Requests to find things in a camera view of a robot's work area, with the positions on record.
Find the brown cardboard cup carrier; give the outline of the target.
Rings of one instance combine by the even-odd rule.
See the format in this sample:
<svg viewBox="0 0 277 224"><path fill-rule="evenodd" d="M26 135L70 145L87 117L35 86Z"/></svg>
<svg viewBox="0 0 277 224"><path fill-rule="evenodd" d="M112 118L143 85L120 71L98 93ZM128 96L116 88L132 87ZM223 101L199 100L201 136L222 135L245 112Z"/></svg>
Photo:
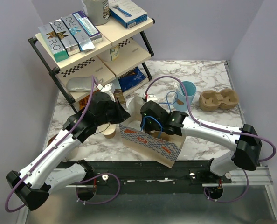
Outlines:
<svg viewBox="0 0 277 224"><path fill-rule="evenodd" d="M154 137L154 138L160 139L160 140L165 140L165 141L169 141L170 140L170 137L169 137L168 134L166 134L166 133L160 133L158 131L150 132L149 135Z"/></svg>

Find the brown paper cup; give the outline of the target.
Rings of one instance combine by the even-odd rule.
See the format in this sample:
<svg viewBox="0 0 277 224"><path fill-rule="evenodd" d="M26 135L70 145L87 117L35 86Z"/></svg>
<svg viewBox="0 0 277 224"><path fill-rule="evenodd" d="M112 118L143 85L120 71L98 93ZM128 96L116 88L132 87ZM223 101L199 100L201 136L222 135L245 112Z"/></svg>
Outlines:
<svg viewBox="0 0 277 224"><path fill-rule="evenodd" d="M116 125L104 124L98 127L98 131L107 139L111 139L116 134Z"/></svg>

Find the checkered paper bag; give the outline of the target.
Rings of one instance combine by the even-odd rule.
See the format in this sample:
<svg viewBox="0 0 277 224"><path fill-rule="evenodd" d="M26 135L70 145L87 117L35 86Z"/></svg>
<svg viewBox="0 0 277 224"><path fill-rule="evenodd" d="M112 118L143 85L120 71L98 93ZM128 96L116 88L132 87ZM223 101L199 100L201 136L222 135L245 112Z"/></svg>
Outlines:
<svg viewBox="0 0 277 224"><path fill-rule="evenodd" d="M169 141L160 140L122 124L119 129L125 146L168 168L176 162L186 139L184 136L169 135Z"/></svg>

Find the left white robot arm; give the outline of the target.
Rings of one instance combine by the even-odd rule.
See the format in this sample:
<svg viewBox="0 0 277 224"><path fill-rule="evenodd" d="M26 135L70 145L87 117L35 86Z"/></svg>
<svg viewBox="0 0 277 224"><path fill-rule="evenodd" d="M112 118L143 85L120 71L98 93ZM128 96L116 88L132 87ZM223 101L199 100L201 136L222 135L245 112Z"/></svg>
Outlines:
<svg viewBox="0 0 277 224"><path fill-rule="evenodd" d="M130 114L109 94L98 91L89 97L85 108L68 117L50 145L20 171L10 171L6 180L11 193L16 194L30 211L41 207L52 191L80 182L88 184L93 173L84 160L52 176L52 171L75 148L94 135L103 124L119 124Z"/></svg>

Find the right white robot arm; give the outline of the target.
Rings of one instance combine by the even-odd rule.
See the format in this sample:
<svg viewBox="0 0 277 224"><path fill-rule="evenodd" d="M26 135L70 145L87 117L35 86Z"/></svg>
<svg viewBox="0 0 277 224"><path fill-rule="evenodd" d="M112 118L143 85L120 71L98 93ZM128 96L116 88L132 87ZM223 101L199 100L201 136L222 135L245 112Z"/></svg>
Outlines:
<svg viewBox="0 0 277 224"><path fill-rule="evenodd" d="M162 131L169 135L196 137L229 149L226 154L214 158L210 168L204 170L207 182L214 183L227 172L241 168L254 171L259 162L262 142L253 126L242 128L222 126L203 120L193 120L185 112L167 112L154 101L146 102L140 109L141 127L144 131Z"/></svg>

